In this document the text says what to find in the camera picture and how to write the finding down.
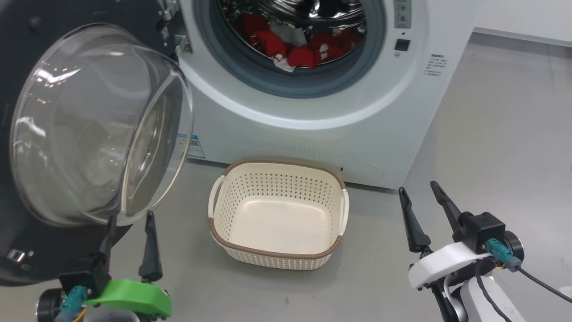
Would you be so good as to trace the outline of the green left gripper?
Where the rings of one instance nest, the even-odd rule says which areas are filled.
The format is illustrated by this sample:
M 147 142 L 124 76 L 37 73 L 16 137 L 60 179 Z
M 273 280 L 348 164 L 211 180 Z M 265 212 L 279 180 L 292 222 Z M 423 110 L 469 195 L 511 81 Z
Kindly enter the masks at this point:
M 116 228 L 117 215 L 111 215 L 98 246 L 97 255 L 100 261 L 108 261 L 111 255 Z M 163 320 L 172 316 L 172 298 L 163 289 L 151 284 L 163 277 L 156 220 L 152 210 L 147 211 L 144 230 L 146 243 L 143 260 L 139 267 L 139 277 L 142 283 L 129 279 L 109 281 L 99 297 L 86 300 L 84 306 L 104 305 Z

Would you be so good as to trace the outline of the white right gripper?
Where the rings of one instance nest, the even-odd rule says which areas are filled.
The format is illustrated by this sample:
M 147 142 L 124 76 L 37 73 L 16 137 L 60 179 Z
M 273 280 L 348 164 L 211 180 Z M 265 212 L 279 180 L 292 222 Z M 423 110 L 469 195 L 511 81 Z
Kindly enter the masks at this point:
M 445 211 L 452 232 L 460 232 L 459 208 L 452 202 L 443 188 L 436 181 L 430 182 L 433 195 L 439 205 Z M 413 264 L 407 277 L 409 285 L 413 289 L 427 287 L 437 280 L 454 274 L 451 285 L 464 283 L 474 277 L 474 262 L 490 255 L 486 252 L 476 254 L 463 242 L 449 244 L 437 251 L 430 249 L 431 239 L 427 236 L 412 210 L 412 202 L 404 187 L 399 188 L 399 200 L 402 209 L 404 228 L 406 231 L 408 250 L 411 253 L 419 253 L 424 256 Z

